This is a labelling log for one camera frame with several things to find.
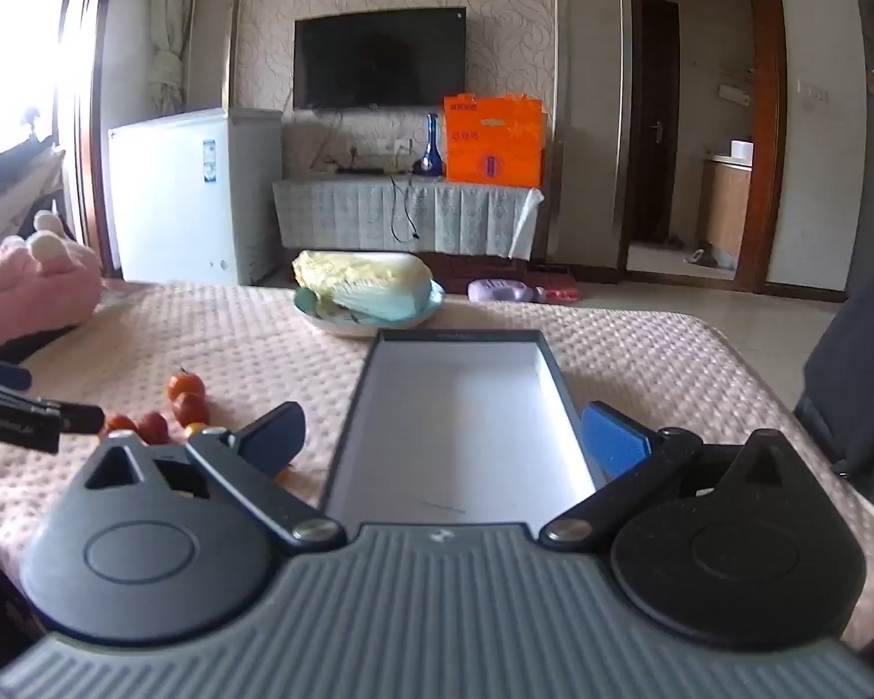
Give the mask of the dark red fruit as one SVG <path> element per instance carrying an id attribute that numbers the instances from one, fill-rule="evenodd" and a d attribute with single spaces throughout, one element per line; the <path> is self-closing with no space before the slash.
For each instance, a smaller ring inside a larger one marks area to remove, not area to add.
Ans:
<path id="1" fill-rule="evenodd" d="M 203 394 L 197 391 L 183 391 L 171 401 L 171 410 L 175 420 L 183 427 L 190 425 L 208 425 L 211 421 L 209 405 Z"/>

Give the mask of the orange tomato with stem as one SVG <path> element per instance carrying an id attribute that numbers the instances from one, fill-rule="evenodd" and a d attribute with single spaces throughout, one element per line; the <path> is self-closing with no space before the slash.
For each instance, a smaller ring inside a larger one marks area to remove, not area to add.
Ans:
<path id="1" fill-rule="evenodd" d="M 183 394 L 195 394 L 195 396 L 204 398 L 206 396 L 206 387 L 202 377 L 181 368 L 178 372 L 168 377 L 165 394 L 171 403 Z"/>

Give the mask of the small red fruit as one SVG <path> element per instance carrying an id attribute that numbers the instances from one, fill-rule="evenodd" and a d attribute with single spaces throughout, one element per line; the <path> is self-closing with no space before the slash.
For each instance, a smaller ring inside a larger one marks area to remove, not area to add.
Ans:
<path id="1" fill-rule="evenodd" d="M 171 442 L 170 426 L 160 412 L 146 412 L 137 420 L 138 436 L 148 445 L 167 445 Z"/>

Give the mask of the red tomato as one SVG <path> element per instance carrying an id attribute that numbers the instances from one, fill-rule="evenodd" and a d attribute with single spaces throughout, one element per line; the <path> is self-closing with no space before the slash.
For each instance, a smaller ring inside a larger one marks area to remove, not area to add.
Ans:
<path id="1" fill-rule="evenodd" d="M 105 419 L 102 436 L 119 437 L 135 436 L 138 434 L 138 426 L 132 418 L 124 414 L 111 414 Z"/>

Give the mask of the yellow orange fruit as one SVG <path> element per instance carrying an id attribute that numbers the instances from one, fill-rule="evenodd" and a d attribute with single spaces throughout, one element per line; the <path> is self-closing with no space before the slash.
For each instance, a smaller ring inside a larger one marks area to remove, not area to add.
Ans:
<path id="1" fill-rule="evenodd" d="M 192 436 L 195 436 L 197 432 L 203 431 L 206 428 L 208 428 L 208 425 L 206 423 L 200 423 L 200 421 L 189 423 L 189 425 L 184 428 L 184 437 L 190 439 Z"/>

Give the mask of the pink plush toy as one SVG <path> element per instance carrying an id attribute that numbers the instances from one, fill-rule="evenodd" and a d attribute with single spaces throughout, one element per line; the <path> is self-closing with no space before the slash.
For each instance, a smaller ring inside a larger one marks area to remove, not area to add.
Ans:
<path id="1" fill-rule="evenodd" d="M 34 216 L 36 230 L 6 236 L 0 245 L 0 347 L 88 320 L 102 294 L 96 253 L 64 231 L 50 210 Z"/>

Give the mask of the pink quilted table cover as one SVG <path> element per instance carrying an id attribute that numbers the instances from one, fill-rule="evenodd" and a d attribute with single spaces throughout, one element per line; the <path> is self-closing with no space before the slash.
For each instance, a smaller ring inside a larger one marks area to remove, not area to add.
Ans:
<path id="1" fill-rule="evenodd" d="M 783 432 L 823 485 L 867 559 L 867 582 L 846 642 L 874 644 L 874 508 L 830 470 L 790 411 L 706 322 L 676 312 L 448 300 L 432 316 L 437 330 L 528 330 L 543 334 L 557 382 L 573 404 L 603 401 L 644 425 L 681 426 L 710 442 L 737 443 L 758 429 Z M 213 420 L 241 428 L 275 405 L 303 407 L 308 438 L 288 487 L 317 500 L 328 476 L 348 405 L 369 346 L 311 325 L 282 289 L 167 284 L 107 306 L 83 327 L 28 356 L 34 393 L 140 415 L 165 404 L 178 369 L 202 377 Z M 388 437 L 385 461 L 361 477 L 375 496 L 408 481 L 407 454 L 505 497 L 519 518 L 523 490 L 555 486 L 570 496 L 588 488 L 576 461 L 552 467 L 536 451 L 514 459 L 514 439 L 535 442 L 552 426 L 517 383 L 499 352 L 454 349 L 402 363 L 385 377 L 374 428 Z M 15 568 L 42 516 L 55 505 L 94 440 L 69 437 L 55 456 L 0 445 L 0 562 Z"/>

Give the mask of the light blue plate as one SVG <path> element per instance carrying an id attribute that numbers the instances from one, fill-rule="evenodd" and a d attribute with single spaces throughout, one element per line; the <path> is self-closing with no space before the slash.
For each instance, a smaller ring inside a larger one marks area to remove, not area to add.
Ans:
<path id="1" fill-rule="evenodd" d="M 348 309 L 331 301 L 320 300 L 317 295 L 304 287 L 295 291 L 293 306 L 299 317 L 323 333 L 337 338 L 363 339 L 374 338 L 382 330 L 412 330 L 421 327 L 439 311 L 443 300 L 445 300 L 443 287 L 437 281 L 432 281 L 428 300 L 424 301 L 423 308 L 401 319 L 384 319 L 369 312 Z"/>

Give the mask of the grey white cardboard box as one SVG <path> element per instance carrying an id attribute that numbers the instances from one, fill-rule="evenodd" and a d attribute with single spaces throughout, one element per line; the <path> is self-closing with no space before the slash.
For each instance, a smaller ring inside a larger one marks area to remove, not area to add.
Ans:
<path id="1" fill-rule="evenodd" d="M 350 535 L 364 524 L 538 532 L 603 485 L 541 331 L 382 331 L 320 508 Z"/>

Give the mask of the napa cabbage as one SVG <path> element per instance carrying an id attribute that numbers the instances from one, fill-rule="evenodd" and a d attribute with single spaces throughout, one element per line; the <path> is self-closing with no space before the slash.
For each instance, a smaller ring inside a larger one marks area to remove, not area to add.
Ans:
<path id="1" fill-rule="evenodd" d="M 320 300 L 384 319 L 420 311 L 432 283 L 428 265 L 408 253 L 303 251 L 292 269 L 299 287 Z"/>

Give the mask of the purple toy on floor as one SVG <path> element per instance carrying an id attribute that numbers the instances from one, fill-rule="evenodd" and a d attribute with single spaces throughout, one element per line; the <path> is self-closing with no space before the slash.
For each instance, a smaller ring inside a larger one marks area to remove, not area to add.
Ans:
<path id="1" fill-rule="evenodd" d="M 475 280 L 467 286 L 467 298 L 473 303 L 488 301 L 513 301 L 513 303 L 532 303 L 537 300 L 537 291 L 516 280 Z"/>

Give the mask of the white chest freezer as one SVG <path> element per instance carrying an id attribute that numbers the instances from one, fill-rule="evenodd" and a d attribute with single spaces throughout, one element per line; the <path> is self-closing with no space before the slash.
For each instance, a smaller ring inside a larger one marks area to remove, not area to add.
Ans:
<path id="1" fill-rule="evenodd" d="M 255 285 L 279 269 L 282 115 L 208 109 L 113 128 L 108 191 L 122 278 Z"/>

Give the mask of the tv stand with cloth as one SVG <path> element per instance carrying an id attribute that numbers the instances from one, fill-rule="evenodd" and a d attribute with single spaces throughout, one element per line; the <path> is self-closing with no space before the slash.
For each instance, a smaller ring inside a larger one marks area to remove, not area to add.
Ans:
<path id="1" fill-rule="evenodd" d="M 407 251 L 527 260 L 537 188 L 443 178 L 313 175 L 273 185 L 282 245 L 313 251 Z"/>

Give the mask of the blue glass bottle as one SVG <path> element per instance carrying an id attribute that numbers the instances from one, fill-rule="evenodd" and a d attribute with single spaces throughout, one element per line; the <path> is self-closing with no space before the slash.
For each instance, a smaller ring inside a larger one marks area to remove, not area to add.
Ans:
<path id="1" fill-rule="evenodd" d="M 429 114 L 426 118 L 426 144 L 423 153 L 412 164 L 412 174 L 417 177 L 440 178 L 443 175 L 443 160 L 437 144 L 439 116 Z"/>

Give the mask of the orange gift box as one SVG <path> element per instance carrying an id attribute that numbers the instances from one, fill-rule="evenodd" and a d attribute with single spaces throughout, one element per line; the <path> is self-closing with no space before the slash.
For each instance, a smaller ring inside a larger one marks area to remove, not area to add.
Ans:
<path id="1" fill-rule="evenodd" d="M 443 120 L 450 182 L 541 186 L 546 115 L 538 98 L 446 96 Z"/>

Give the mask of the tied beige curtain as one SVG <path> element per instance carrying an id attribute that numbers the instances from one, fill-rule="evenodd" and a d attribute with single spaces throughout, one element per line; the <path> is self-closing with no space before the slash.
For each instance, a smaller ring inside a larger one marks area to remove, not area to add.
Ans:
<path id="1" fill-rule="evenodd" d="M 177 114 L 184 95 L 184 47 L 191 22 L 192 0 L 149 0 L 149 38 L 153 57 L 148 91 L 160 115 Z"/>

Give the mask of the black wall television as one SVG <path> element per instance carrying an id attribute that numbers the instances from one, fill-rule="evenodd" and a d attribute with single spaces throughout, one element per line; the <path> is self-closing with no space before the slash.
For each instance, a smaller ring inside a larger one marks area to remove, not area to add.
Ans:
<path id="1" fill-rule="evenodd" d="M 380 9 L 295 24 L 293 107 L 437 107 L 466 90 L 464 8 Z"/>

